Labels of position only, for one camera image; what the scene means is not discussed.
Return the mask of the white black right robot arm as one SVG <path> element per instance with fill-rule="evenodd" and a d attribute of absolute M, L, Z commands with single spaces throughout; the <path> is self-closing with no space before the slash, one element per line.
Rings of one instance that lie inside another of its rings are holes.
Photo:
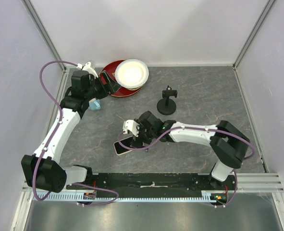
<path fill-rule="evenodd" d="M 233 170 L 239 169 L 246 159 L 250 140 L 230 122 L 222 120 L 217 125 L 198 126 L 175 120 L 161 121 L 150 111 L 138 119 L 123 123 L 123 131 L 132 133 L 131 147 L 146 149 L 152 143 L 187 142 L 210 147 L 218 157 L 212 168 L 208 184 L 220 189 Z"/>

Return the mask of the black phone stand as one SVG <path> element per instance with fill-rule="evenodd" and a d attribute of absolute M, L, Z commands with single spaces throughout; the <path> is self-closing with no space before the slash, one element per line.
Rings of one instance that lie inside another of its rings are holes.
<path fill-rule="evenodd" d="M 157 102 L 157 110 L 160 114 L 169 116 L 176 111 L 176 103 L 170 97 L 177 98 L 177 90 L 173 90 L 169 85 L 162 91 L 162 98 Z"/>

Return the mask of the pink smartphone black screen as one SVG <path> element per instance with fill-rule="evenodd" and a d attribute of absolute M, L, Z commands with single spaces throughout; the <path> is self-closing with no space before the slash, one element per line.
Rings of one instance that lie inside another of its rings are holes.
<path fill-rule="evenodd" d="M 120 140 L 120 142 L 121 142 L 124 146 L 127 146 L 127 147 L 130 147 L 130 148 L 131 148 L 132 140 L 133 140 L 132 137 L 127 137 L 127 138 L 124 138 L 124 139 Z M 123 154 L 126 154 L 126 153 L 131 152 L 131 150 L 122 147 L 118 141 L 115 142 L 115 143 L 113 144 L 113 146 L 114 146 L 115 153 L 116 153 L 117 155 L 123 155 Z"/>

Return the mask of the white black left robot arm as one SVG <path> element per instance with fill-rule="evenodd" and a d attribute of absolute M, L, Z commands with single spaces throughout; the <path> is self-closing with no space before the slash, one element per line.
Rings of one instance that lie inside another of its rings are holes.
<path fill-rule="evenodd" d="M 59 165 L 63 149 L 76 125 L 80 122 L 92 99 L 103 99 L 117 92 L 121 86 L 102 71 L 103 78 L 95 77 L 86 70 L 76 70 L 71 76 L 71 86 L 60 103 L 60 111 L 44 141 L 32 155 L 25 155 L 22 169 L 26 183 L 34 189 L 59 193 L 69 184 L 77 184 L 82 189 L 93 185 L 90 168 Z"/>

